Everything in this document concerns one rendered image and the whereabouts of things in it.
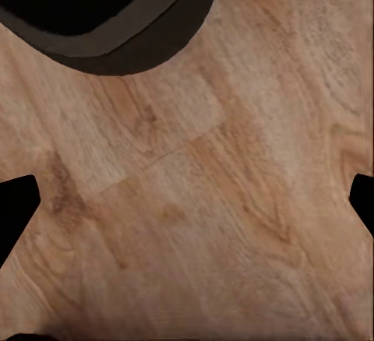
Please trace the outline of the cauldron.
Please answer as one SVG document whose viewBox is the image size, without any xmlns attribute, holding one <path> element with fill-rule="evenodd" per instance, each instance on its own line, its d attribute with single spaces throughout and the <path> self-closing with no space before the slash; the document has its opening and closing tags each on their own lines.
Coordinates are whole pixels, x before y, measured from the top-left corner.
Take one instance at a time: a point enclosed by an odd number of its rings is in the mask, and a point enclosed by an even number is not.
<svg viewBox="0 0 374 341">
<path fill-rule="evenodd" d="M 129 76 L 175 56 L 213 0 L 0 0 L 0 23 L 59 64 Z"/>
</svg>

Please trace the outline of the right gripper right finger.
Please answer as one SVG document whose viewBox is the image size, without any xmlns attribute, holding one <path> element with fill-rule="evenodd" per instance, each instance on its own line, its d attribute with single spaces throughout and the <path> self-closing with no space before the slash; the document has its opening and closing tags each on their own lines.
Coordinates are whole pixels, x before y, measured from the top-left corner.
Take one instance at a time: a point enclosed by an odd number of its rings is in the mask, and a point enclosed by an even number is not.
<svg viewBox="0 0 374 341">
<path fill-rule="evenodd" d="M 374 236 L 374 177 L 356 175 L 349 199 L 355 212 Z"/>
</svg>

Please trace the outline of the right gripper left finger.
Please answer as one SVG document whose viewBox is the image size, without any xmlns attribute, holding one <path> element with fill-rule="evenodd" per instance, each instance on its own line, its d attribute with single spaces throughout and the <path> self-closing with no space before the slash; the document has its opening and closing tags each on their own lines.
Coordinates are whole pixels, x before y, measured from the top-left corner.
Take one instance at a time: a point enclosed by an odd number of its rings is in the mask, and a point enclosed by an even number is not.
<svg viewBox="0 0 374 341">
<path fill-rule="evenodd" d="M 0 267 L 41 203 L 34 175 L 0 183 Z"/>
</svg>

